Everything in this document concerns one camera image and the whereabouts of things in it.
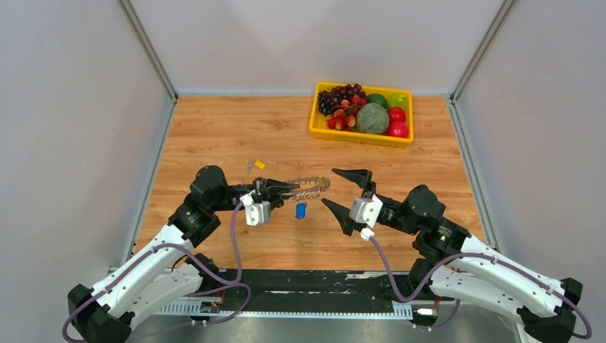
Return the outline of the blue tagged key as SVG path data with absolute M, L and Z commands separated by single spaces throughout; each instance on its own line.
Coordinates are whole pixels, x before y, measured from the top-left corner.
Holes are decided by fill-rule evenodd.
M 295 207 L 295 217 L 297 219 L 303 219 L 305 218 L 307 215 L 307 203 L 306 202 L 299 202 L 296 204 Z

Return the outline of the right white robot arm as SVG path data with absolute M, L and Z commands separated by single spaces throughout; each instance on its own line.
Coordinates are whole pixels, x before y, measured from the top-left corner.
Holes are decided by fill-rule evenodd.
M 414 237 L 419 259 L 400 286 L 392 270 L 387 277 L 401 303 L 416 298 L 450 298 L 498 313 L 520 325 L 538 342 L 568 342 L 592 336 L 587 317 L 579 309 L 582 284 L 535 272 L 483 243 L 464 227 L 448 219 L 445 205 L 428 186 L 414 187 L 402 201 L 377 193 L 367 169 L 336 169 L 335 174 L 362 191 L 351 207 L 325 199 L 346 235 L 358 233 L 374 242 L 376 225 Z

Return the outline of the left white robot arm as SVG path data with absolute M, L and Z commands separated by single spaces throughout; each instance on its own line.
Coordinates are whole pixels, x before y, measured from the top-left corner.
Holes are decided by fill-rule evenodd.
M 235 240 L 234 279 L 220 277 L 209 260 L 193 250 L 220 226 L 217 212 L 231 211 L 236 218 L 244 210 L 248 225 L 264 224 L 299 188 L 298 183 L 263 177 L 230 185 L 221 167 L 201 168 L 183 203 L 141 251 L 93 286 L 78 284 L 68 293 L 63 338 L 74 341 L 68 333 L 72 326 L 80 342 L 125 342 L 141 322 L 175 299 L 240 287 L 242 260 Z

